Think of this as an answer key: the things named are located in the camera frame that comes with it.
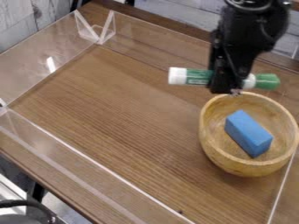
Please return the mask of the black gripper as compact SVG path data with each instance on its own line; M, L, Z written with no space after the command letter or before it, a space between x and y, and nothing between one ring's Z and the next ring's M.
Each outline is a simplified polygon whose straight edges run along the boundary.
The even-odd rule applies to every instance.
M250 70L258 55L270 52L286 34L293 0L225 0L217 29L211 33L211 77L214 94L236 95L244 79L234 69Z

